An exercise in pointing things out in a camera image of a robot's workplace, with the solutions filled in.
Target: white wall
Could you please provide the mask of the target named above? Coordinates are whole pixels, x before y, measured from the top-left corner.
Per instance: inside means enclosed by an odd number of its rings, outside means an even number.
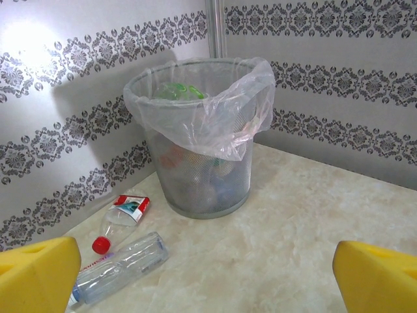
[[[276,73],[257,142],[417,189],[417,2],[225,0],[229,57]]]
[[[0,251],[61,235],[154,171],[124,85],[208,57],[205,1],[0,1]]]

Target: floral pattern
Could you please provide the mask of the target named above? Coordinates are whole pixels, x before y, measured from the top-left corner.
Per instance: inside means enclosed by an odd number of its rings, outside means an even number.
[[[32,241],[35,233],[41,234],[46,228],[54,227],[73,210],[93,201],[95,194],[107,192],[110,185],[115,186],[148,163],[151,163],[151,157],[146,142],[142,142],[122,156],[116,156],[109,164],[103,164],[102,169],[95,168],[87,177],[81,176],[78,182],[69,183],[50,198],[37,201],[33,208],[23,209],[21,216],[4,220],[0,226],[0,252]]]
[[[247,7],[225,7],[226,35],[267,35],[315,36],[335,35],[341,37],[372,37],[379,33],[382,38],[401,35],[409,38],[411,31],[417,31],[415,12],[417,2],[406,0],[381,0],[368,4],[369,0],[354,0],[352,5],[342,0],[291,3],[272,6],[259,5]]]
[[[119,61],[123,64],[155,54],[158,50],[171,49],[192,40],[204,39],[207,35],[207,17],[203,11],[197,14],[183,14],[180,18],[164,18],[161,23],[145,22],[143,27],[136,24],[125,26],[120,31],[96,33],[95,38],[69,38],[66,44],[53,43],[46,46],[44,53],[50,58],[48,64],[27,67],[20,55],[0,54],[0,103],[8,101],[10,95],[20,98],[35,88],[41,91],[44,83],[54,87],[61,85],[64,77],[72,81],[76,76],[84,77],[94,69],[112,68]]]
[[[120,96],[114,103],[107,101],[105,106],[93,106],[90,113],[84,111],[78,117],[67,117],[63,127],[55,123],[51,129],[36,130],[33,139],[24,135],[22,143],[0,145],[1,182],[7,185],[13,176],[23,177],[31,173],[34,164],[42,167],[44,161],[53,162],[64,152],[71,153],[72,147],[83,147],[89,140],[96,140],[97,135],[105,136],[131,122],[132,115]]]
[[[383,104],[390,101],[396,106],[406,107],[409,104],[417,108],[417,74],[406,73],[398,78],[396,72],[389,74],[381,70],[372,70],[365,74],[363,69],[357,72],[351,68],[325,68],[316,65],[302,66],[287,63],[271,62],[275,73],[276,87],[289,87],[293,90],[326,93],[328,96],[351,96],[365,101],[380,100]]]
[[[400,137],[396,132],[390,131],[381,134],[377,128],[370,131],[362,125],[353,127],[350,123],[327,121],[326,118],[319,119],[312,115],[306,117],[304,114],[278,111],[275,108],[271,128],[306,136],[312,140],[318,138],[320,142],[327,140],[332,145],[350,147],[368,154],[376,152],[379,157],[393,158],[398,162],[405,160],[408,164],[417,166],[417,140],[411,140],[409,135]]]

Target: clear plastic liner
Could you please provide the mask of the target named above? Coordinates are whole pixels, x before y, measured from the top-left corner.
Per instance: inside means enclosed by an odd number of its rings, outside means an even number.
[[[207,98],[153,99],[162,83],[192,85]],[[268,61],[193,59],[145,70],[124,88],[126,107],[146,132],[194,153],[241,161],[247,143],[272,122],[275,77]]]

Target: bottle cap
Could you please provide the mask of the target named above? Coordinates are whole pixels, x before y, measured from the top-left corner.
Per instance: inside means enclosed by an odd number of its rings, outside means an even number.
[[[106,237],[97,237],[96,240],[94,240],[92,248],[94,252],[98,254],[106,254],[107,251],[110,249],[111,243],[110,240]]]
[[[72,292],[71,292],[66,308],[68,309],[70,306],[73,306],[76,303],[79,303],[79,291],[78,291],[77,284],[75,284],[74,287],[72,288]]]

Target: clear plastic bottle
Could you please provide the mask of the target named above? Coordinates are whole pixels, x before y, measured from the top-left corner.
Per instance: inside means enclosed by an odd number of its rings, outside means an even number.
[[[199,100],[206,98],[194,86],[185,86],[181,83],[161,83],[154,92],[155,99],[166,100]]]
[[[68,306],[97,303],[137,280],[168,259],[168,251],[156,232],[86,267],[77,277]]]
[[[125,240],[136,229],[150,204],[146,196],[119,196],[102,219],[100,235],[93,242],[93,250],[106,254],[111,247]]]

